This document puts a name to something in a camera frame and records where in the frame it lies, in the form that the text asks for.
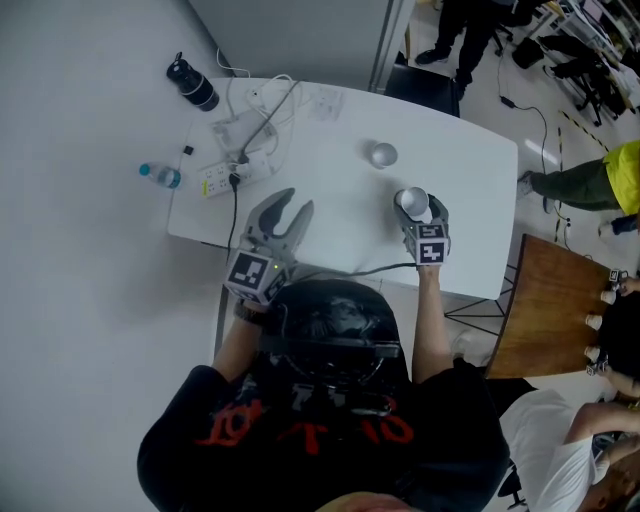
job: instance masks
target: green pants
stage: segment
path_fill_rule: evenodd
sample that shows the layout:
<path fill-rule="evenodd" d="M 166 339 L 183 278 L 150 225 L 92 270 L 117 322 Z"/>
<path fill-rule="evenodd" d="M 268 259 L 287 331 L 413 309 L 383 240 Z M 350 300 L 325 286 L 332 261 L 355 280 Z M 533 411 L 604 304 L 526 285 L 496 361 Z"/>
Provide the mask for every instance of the green pants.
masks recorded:
<path fill-rule="evenodd" d="M 586 162 L 564 172 L 533 173 L 531 185 L 541 196 L 581 210 L 594 212 L 620 208 L 602 160 Z"/>

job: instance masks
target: plug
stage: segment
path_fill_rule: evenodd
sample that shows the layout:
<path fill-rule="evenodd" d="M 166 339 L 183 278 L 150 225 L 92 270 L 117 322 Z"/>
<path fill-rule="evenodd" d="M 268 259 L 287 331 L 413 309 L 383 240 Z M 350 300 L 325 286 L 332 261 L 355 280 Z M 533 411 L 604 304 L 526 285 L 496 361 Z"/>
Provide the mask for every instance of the plug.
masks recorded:
<path fill-rule="evenodd" d="M 500 101 L 509 108 L 516 108 L 516 104 L 506 96 L 500 96 Z"/>
<path fill-rule="evenodd" d="M 231 185 L 231 188 L 233 189 L 234 192 L 238 191 L 238 184 L 240 183 L 240 175 L 232 172 L 231 174 L 229 174 L 229 184 Z"/>

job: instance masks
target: white shirt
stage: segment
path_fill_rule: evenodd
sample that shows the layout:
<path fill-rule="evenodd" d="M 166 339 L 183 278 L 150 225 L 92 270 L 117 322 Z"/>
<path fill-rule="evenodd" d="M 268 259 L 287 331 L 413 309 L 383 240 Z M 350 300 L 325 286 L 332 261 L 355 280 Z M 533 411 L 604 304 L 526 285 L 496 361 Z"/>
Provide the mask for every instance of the white shirt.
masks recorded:
<path fill-rule="evenodd" d="M 556 391 L 532 391 L 500 418 L 531 512 L 575 512 L 607 472 L 591 453 L 593 437 L 563 444 L 576 415 Z"/>

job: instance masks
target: water bottle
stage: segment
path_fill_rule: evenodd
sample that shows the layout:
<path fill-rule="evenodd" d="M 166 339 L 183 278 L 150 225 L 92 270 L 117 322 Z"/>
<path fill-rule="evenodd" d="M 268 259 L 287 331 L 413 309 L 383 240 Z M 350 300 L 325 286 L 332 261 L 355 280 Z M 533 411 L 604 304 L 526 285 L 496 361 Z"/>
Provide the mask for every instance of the water bottle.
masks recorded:
<path fill-rule="evenodd" d="M 180 171 L 163 164 L 146 163 L 140 166 L 140 176 L 147 176 L 162 187 L 176 188 L 180 184 Z"/>

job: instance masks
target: silver cup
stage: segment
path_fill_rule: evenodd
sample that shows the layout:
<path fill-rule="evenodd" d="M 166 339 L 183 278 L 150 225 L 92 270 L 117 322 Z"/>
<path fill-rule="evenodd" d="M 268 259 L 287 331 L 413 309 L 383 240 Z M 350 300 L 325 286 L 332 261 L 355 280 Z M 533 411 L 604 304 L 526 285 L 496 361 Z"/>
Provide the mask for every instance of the silver cup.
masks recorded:
<path fill-rule="evenodd" d="M 371 163 L 378 169 L 384 169 L 398 161 L 398 151 L 391 144 L 381 142 L 371 148 Z"/>
<path fill-rule="evenodd" d="M 420 187 L 411 187 L 396 193 L 396 203 L 409 217 L 420 217 L 429 208 L 429 196 Z"/>

